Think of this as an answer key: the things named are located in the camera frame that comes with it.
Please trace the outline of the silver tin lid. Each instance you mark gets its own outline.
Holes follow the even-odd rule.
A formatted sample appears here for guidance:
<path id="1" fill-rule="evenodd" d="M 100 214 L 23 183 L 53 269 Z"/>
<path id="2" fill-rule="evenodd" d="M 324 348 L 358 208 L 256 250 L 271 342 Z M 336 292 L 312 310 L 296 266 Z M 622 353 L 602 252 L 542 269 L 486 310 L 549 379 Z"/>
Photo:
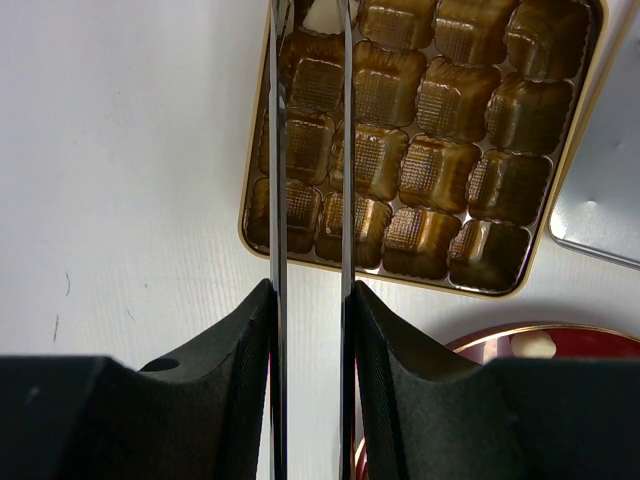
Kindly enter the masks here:
<path id="1" fill-rule="evenodd" d="M 618 48 L 550 219 L 559 245 L 639 267 L 639 13 Z"/>

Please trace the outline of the gold chocolate tin box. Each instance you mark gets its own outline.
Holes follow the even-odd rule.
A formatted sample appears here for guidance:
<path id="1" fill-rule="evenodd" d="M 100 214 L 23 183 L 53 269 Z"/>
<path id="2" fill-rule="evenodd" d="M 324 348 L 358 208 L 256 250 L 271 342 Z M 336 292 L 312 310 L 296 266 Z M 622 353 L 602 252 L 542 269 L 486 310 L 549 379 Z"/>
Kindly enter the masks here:
<path id="1" fill-rule="evenodd" d="M 291 261 L 338 269 L 344 136 L 354 265 L 504 296 L 523 283 L 605 32 L 602 1 L 352 1 L 340 34 L 283 1 L 277 66 Z"/>

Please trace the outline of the white cone chocolate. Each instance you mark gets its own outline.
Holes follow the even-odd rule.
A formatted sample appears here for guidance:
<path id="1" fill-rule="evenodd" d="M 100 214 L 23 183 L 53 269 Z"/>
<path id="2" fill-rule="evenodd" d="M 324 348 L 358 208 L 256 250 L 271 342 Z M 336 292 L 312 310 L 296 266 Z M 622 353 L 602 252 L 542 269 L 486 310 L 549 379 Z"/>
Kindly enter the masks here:
<path id="1" fill-rule="evenodd" d="M 514 334 L 510 346 L 512 355 L 516 358 L 550 359 L 557 352 L 556 343 L 542 330 Z"/>

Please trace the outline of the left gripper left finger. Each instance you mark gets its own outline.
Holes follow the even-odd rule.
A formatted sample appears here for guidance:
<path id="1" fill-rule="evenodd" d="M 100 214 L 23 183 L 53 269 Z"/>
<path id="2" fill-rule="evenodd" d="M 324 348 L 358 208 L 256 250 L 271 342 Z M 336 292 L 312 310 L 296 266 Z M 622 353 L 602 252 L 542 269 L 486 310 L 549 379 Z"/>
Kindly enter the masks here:
<path id="1" fill-rule="evenodd" d="M 254 478 L 273 313 L 263 280 L 140 370 L 107 356 L 3 357 L 2 477 Z"/>

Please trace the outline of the white square chocolate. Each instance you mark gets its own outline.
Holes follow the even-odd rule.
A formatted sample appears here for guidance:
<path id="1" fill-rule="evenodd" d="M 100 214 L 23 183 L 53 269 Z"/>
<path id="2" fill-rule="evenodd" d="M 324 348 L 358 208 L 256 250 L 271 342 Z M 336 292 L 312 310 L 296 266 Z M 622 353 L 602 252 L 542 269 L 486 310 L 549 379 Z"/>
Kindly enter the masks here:
<path id="1" fill-rule="evenodd" d="M 302 26 L 319 34 L 340 34 L 343 25 L 336 0 L 314 0 L 309 8 Z"/>

